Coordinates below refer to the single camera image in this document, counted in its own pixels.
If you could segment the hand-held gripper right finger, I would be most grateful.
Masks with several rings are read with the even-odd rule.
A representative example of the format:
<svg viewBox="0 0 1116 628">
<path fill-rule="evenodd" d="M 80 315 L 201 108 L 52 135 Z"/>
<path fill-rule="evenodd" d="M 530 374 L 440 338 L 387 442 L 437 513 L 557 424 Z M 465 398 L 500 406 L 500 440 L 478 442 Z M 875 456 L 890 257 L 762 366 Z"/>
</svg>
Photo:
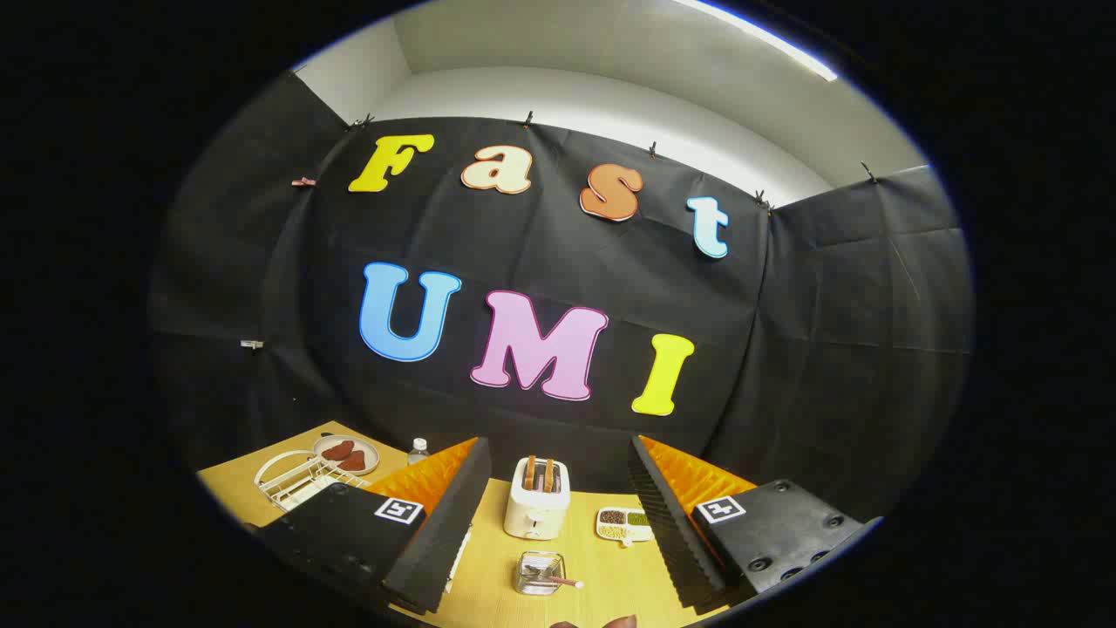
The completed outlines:
<svg viewBox="0 0 1116 628">
<path fill-rule="evenodd" d="M 881 524 L 796 481 L 757 485 L 642 434 L 631 437 L 629 480 L 680 603 L 701 615 L 789 591 Z"/>
</svg>

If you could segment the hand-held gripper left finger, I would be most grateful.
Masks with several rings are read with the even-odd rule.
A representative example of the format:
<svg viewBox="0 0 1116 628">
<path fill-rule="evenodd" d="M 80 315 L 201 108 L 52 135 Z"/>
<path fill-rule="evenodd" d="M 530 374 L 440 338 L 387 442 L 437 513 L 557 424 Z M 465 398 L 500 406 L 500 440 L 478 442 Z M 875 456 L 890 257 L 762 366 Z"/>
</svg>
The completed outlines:
<svg viewBox="0 0 1116 628">
<path fill-rule="evenodd" d="M 367 487 L 331 482 L 256 537 L 355 603 L 434 612 L 491 470 L 474 437 Z"/>
</svg>

